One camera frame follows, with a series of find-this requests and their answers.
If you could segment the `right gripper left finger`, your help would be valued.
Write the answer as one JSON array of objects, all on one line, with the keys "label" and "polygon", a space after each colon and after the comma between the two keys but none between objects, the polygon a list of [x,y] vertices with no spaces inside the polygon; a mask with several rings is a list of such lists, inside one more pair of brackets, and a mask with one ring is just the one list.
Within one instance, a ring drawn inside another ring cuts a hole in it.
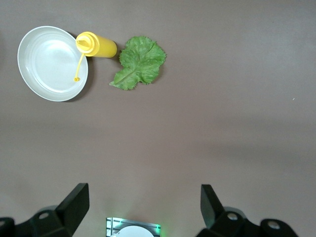
[{"label": "right gripper left finger", "polygon": [[58,206],[46,207],[16,224],[1,217],[2,237],[72,237],[89,210],[89,186],[79,183]]}]

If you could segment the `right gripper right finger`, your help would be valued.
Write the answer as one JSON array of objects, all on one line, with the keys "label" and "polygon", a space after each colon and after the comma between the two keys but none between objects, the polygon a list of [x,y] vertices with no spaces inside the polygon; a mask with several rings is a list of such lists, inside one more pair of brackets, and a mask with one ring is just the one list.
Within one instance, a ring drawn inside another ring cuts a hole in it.
[{"label": "right gripper right finger", "polygon": [[211,185],[202,184],[200,210],[206,228],[198,237],[296,237],[296,232],[278,219],[263,219],[259,225],[236,208],[224,207]]}]

